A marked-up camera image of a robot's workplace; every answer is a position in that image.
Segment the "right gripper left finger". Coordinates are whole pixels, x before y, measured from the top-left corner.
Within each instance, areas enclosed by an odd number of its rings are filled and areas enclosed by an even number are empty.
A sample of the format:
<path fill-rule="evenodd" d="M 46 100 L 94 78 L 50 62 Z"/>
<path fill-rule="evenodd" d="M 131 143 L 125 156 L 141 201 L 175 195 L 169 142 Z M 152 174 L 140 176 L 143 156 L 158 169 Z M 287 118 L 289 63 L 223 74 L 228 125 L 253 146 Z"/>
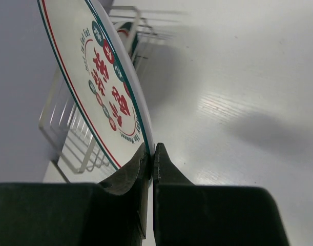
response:
<path fill-rule="evenodd" d="M 0 183 L 0 245 L 141 245 L 149 157 L 99 183 Z"/>

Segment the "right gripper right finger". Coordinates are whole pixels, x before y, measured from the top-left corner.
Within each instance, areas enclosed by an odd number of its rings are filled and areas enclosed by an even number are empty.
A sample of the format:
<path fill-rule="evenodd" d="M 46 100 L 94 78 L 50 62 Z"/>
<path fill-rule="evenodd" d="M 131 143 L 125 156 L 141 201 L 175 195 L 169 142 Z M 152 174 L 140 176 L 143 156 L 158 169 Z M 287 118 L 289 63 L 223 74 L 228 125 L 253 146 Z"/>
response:
<path fill-rule="evenodd" d="M 153 232 L 157 245 L 289 245 L 266 189 L 193 184 L 162 143 L 154 156 Z"/>

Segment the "orange sunburst plate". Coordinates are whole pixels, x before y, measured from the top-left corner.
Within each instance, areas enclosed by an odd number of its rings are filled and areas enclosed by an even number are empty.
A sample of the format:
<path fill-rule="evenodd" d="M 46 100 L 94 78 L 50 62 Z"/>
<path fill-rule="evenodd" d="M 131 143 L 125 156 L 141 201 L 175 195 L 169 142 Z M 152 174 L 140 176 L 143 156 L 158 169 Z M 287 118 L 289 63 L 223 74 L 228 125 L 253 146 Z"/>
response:
<path fill-rule="evenodd" d="M 117 30 L 117 33 L 122 41 L 122 43 L 125 45 L 129 40 L 129 34 L 131 31 L 133 23 L 132 22 L 116 22 L 114 23 L 114 27 Z M 128 55 L 130 58 L 132 58 L 134 52 L 136 51 L 138 45 L 138 35 L 135 33 L 134 39 L 132 41 L 130 50 L 128 51 Z"/>

